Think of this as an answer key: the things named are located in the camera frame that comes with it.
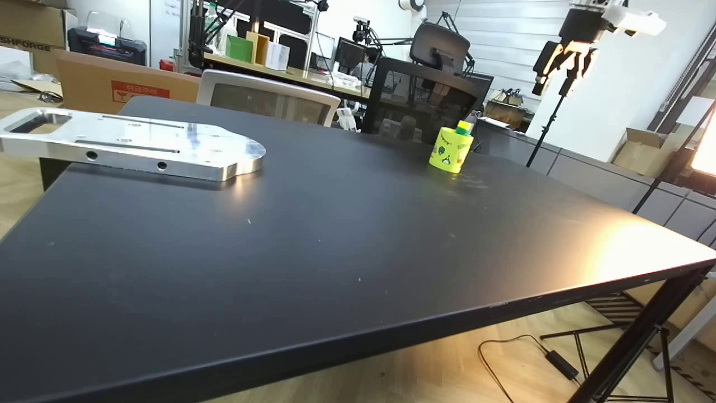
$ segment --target black table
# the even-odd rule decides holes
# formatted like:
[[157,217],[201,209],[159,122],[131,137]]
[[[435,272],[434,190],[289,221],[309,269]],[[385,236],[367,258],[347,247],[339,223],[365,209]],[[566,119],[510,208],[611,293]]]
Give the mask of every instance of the black table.
[[133,97],[268,148],[228,188],[71,165],[0,243],[0,400],[194,400],[667,280],[603,397],[713,251],[522,165]]

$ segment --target cable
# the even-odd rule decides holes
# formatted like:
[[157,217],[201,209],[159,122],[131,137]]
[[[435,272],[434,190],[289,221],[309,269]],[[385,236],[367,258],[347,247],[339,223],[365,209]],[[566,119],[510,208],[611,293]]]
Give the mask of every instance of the cable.
[[487,371],[490,371],[490,375],[495,377],[496,387],[501,389],[501,394],[504,394],[510,403],[515,403],[515,397],[510,395],[507,387],[499,381],[496,371],[495,371],[493,365],[487,362],[487,357],[485,357],[485,353],[482,353],[482,347],[485,347],[485,345],[516,343],[516,340],[522,340],[522,337],[529,337],[529,340],[540,347],[540,350],[544,353],[544,357],[545,357],[564,377],[567,377],[567,381],[573,381],[573,383],[580,383],[580,381],[576,381],[576,373],[580,373],[580,371],[576,371],[567,361],[564,361],[555,348],[547,348],[534,334],[519,334],[519,336],[515,336],[515,337],[504,337],[504,340],[482,340],[482,343],[477,345],[477,355],[482,361],[482,365],[487,367]]

